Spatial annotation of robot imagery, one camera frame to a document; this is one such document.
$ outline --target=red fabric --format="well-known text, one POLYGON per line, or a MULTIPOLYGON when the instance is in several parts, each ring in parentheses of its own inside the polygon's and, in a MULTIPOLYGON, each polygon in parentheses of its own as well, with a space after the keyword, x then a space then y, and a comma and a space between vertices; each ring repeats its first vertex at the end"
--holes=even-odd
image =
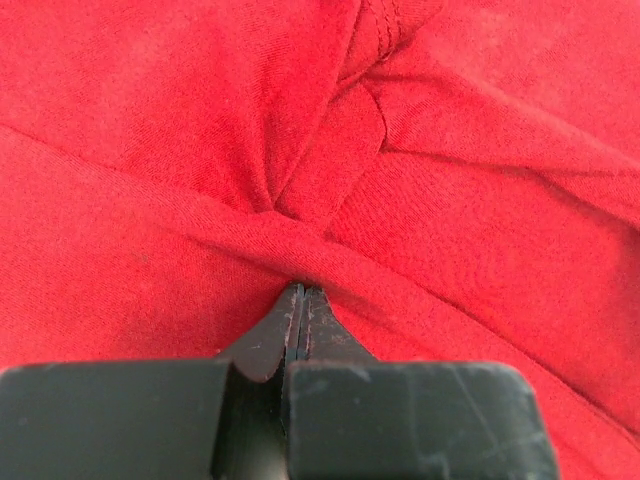
POLYGON ((635 1, 0 0, 0 366, 215 354, 293 280, 640 478, 635 1))

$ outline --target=stitching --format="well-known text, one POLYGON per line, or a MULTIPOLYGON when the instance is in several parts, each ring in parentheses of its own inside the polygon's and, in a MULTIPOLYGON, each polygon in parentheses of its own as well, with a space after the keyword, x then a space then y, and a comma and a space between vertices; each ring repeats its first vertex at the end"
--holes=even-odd
POLYGON ((386 6, 387 2, 385 0, 381 0, 380 3, 382 4, 382 15, 384 17, 384 23, 387 25, 387 35, 389 36, 389 43, 387 44, 386 53, 390 53, 391 46, 393 45, 393 35, 391 34, 391 23, 389 23, 389 14, 387 12, 387 6, 386 6))
POLYGON ((391 0, 393 5, 393 14, 396 17, 396 26, 398 27, 398 38, 402 40, 402 25, 400 24, 400 7, 396 0, 391 0))
POLYGON ((369 10, 376 21, 376 30, 378 30, 378 58, 380 58, 382 56, 382 31, 380 30, 380 23, 378 22, 378 15, 376 15, 375 10, 373 9, 372 0, 367 0, 367 5, 369 5, 369 10))

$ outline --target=red cloth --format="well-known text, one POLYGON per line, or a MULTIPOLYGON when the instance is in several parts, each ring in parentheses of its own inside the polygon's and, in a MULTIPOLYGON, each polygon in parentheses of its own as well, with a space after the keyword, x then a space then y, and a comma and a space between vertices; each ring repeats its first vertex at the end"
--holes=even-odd
POLYGON ((636 1, 0 0, 0 366, 215 354, 292 279, 640 478, 636 1))

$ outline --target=crumpled red garment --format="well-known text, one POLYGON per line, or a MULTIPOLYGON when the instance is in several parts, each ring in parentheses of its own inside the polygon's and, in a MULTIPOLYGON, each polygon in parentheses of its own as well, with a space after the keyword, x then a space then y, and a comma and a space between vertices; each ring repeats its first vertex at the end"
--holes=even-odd
POLYGON ((640 4, 0 1, 0 366, 215 354, 292 281, 640 478, 640 4))

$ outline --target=red shirt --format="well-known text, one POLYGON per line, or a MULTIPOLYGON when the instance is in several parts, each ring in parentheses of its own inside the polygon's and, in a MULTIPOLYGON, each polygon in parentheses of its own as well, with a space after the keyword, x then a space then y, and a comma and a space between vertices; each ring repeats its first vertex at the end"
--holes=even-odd
POLYGON ((0 1, 0 366, 209 356, 291 280, 640 478, 640 4, 0 1))

